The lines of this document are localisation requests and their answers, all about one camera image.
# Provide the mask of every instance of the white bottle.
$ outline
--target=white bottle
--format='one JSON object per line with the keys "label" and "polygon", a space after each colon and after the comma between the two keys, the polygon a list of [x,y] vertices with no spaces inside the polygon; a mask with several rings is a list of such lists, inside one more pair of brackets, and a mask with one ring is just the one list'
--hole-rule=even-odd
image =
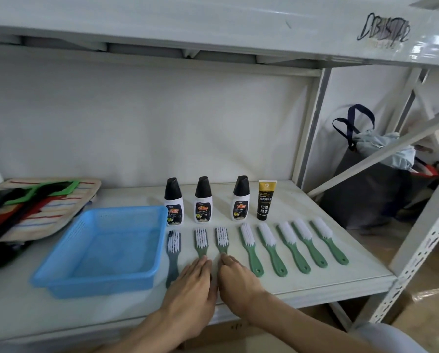
{"label": "white bottle", "polygon": [[165,186],[164,206],[167,207],[167,224],[180,225],[184,221],[184,199],[175,177],[169,178]]}
{"label": "white bottle", "polygon": [[208,177],[200,177],[196,185],[195,201],[193,202],[193,218],[198,224],[206,224],[213,214],[213,197]]}
{"label": "white bottle", "polygon": [[233,201],[231,202],[231,218],[233,221],[247,218],[250,199],[249,179],[247,176],[239,176],[234,186]]}

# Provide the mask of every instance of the navy blue strap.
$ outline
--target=navy blue strap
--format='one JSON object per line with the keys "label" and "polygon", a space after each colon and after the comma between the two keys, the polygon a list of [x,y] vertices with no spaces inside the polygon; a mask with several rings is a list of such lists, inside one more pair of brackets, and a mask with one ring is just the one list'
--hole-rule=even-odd
{"label": "navy blue strap", "polygon": [[372,122],[372,126],[373,129],[375,129],[375,115],[371,112],[370,109],[368,109],[367,107],[363,106],[362,104],[355,104],[353,106],[351,106],[348,109],[347,112],[347,118],[336,118],[334,119],[334,121],[338,121],[341,123],[344,123],[347,125],[347,134],[344,134],[342,131],[340,131],[339,129],[337,129],[334,125],[334,121],[333,121],[333,127],[335,130],[337,130],[337,132],[339,134],[341,134],[342,136],[344,136],[347,139],[348,142],[348,148],[353,150],[355,148],[355,144],[352,140],[353,134],[359,134],[360,131],[355,127],[354,123],[355,123],[355,110],[358,110],[359,112],[361,112],[362,114],[366,115],[370,121]]}

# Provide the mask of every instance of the black bag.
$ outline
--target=black bag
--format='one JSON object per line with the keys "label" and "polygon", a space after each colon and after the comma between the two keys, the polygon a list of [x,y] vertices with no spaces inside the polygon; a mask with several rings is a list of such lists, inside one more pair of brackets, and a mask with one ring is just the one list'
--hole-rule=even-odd
{"label": "black bag", "polygon": [[[334,119],[347,125],[347,132],[344,134],[335,127],[333,121],[334,128],[348,142],[348,149],[334,176],[364,159],[364,156],[356,151],[352,140],[353,133],[360,133],[354,126],[355,110],[366,115],[375,129],[375,116],[361,104],[348,109],[347,119]],[[319,206],[346,229],[383,225],[408,205],[420,190],[437,178],[438,176],[412,173],[377,163],[328,189],[324,192]]]}

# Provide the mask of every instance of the blue tray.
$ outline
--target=blue tray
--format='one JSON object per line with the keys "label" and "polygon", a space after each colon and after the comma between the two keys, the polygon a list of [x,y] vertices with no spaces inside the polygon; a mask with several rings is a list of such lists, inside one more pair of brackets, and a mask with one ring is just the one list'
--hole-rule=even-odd
{"label": "blue tray", "polygon": [[31,283],[57,298],[151,289],[166,225],[166,207],[88,210],[70,226]]}

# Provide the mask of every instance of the black bottle cap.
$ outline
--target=black bottle cap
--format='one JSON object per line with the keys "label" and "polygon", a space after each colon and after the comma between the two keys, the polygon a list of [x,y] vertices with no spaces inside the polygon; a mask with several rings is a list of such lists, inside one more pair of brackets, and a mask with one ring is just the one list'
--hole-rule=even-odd
{"label": "black bottle cap", "polygon": [[196,198],[207,198],[211,196],[211,187],[208,177],[203,176],[198,179],[198,184],[196,185],[195,197]]}
{"label": "black bottle cap", "polygon": [[234,186],[234,195],[238,197],[244,197],[250,194],[249,191],[249,179],[247,176],[239,176]]}
{"label": "black bottle cap", "polygon": [[165,186],[164,199],[167,201],[177,200],[182,197],[182,192],[175,177],[169,178]]}

